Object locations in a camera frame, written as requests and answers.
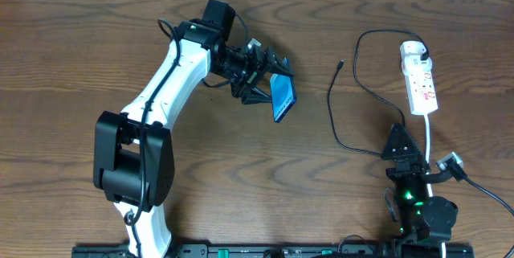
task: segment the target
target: wooden table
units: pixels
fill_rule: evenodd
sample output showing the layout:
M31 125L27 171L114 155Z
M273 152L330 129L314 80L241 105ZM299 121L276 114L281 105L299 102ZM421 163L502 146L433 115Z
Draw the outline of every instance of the wooden table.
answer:
M390 162L334 141L381 151L398 113L363 92L349 64L368 29L420 34L434 60L439 110L430 115L432 159L452 150L479 184L514 204L513 0L224 0L252 38L288 56L297 105L280 124L267 104L243 106L229 88L198 86L173 129L175 180L165 202L176 236L212 243L338 243L349 234L398 234L382 197ZM207 0L0 0L0 256L69 257L76 244L117 244L127 233L92 184L93 133L119 112L167 52L157 18L202 16ZM243 30L235 23L230 43ZM361 43L361 82L409 113L399 68L408 37ZM210 76L209 81L220 79ZM459 206L453 241L500 257L514 219L465 182L434 192Z

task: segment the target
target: wood grain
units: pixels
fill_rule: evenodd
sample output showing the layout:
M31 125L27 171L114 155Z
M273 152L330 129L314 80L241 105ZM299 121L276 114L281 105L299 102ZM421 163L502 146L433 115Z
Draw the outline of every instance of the wood grain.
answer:
M93 130L147 84L167 50L160 17L197 18L207 0L0 0L0 256L69 257L76 244L117 244L122 220L92 184ZM198 86L173 130L173 233L212 243L336 243L398 233L380 159L339 148L326 108L337 61L360 33L420 34L434 60L440 110L433 159L454 150L481 185L514 203L514 0L224 0L251 37L288 56L298 104L280 124L268 105L242 106L228 88ZM230 41L243 36L236 23ZM361 82L409 112L398 68L406 37L361 43ZM218 80L211 76L209 80ZM399 120L364 93L347 66L332 110L341 140L381 150ZM422 118L407 116L421 147ZM512 245L514 220L467 184L434 188L457 203L456 242L477 257Z

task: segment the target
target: power strip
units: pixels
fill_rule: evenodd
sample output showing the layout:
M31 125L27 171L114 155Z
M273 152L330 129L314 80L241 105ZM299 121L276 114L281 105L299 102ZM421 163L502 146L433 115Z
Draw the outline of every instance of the power strip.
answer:
M405 75L410 112L427 115L438 109L432 78L432 59L422 60L425 46L418 41L406 41L400 46L402 71Z

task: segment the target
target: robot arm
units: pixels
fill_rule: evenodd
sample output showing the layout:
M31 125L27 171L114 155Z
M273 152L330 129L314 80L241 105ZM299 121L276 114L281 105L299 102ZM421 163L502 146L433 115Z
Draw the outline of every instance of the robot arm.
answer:
M234 17L234 10L226 3L209 0L202 19L184 21L175 27L177 38L169 45L163 64L141 94L121 114L104 112L96 122L95 186L104 191L107 200L115 203L124 218L130 212L137 212L138 207L142 210L137 222L127 226L128 251L134 256L165 257L170 251L172 236L165 223L162 203L174 176L171 130L194 87L213 72L230 80L232 96L241 98L243 104L272 103L271 96L256 87L264 74L294 76L288 64L280 61L271 48L261 52L260 43L255 40L242 50L227 47L225 42ZM177 57L176 42L180 46L178 64L165 79ZM157 95L150 100L163 80ZM143 121L147 103L150 103L149 111ZM141 123L145 131L141 147L145 151L144 163L140 154L123 148L139 143ZM140 171L142 164L145 187ZM146 189L145 195L141 195L142 189Z

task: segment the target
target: white arm segment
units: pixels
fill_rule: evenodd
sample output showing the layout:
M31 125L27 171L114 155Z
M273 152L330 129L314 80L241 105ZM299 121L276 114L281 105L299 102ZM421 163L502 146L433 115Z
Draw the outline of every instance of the white arm segment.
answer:
M114 203L114 206L120 211L121 216L125 216L128 212L137 211L137 206L119 202ZM128 250L134 255L137 255L136 241L132 234L132 228L127 227L128 237L130 244ZM141 217L136 223L137 236L141 242L141 254L144 258L156 257L162 258L168 251L169 244L171 243L171 232L166 226L164 207L152 207L149 213L142 212Z
M148 112L146 123L161 122L165 128L172 130L178 114L190 96L194 87L207 76L210 70L210 50L203 49L200 44L188 40L180 41L181 58L178 66L168 78L152 103L152 111ZM155 87L171 68L177 54L175 40L169 45L164 62L143 92L121 111L128 113L128 118L140 121L143 116L145 102L150 98Z
M207 76L210 70L210 51L201 48L200 44L187 40L180 41L181 58L178 65L169 76L166 83L162 86L159 93L155 96L152 103L152 111L148 112L146 123L152 124L154 121L161 122L165 128L172 130L178 114L182 110L184 103L190 96L198 82ZM155 87L161 82L164 75L173 64L177 54L177 45L172 41L169 45L168 54L161 67L143 92L122 112L128 113L128 118L140 121L143 116L145 102L150 98ZM127 203L114 203L122 216L129 211L137 212L137 207ZM141 251L144 258L162 258L168 251L171 243L171 232L168 230L165 221L163 206L152 207L152 210L142 212L141 217L136 223L136 231L141 242ZM130 245L128 250L137 255L136 241L132 228L127 227Z

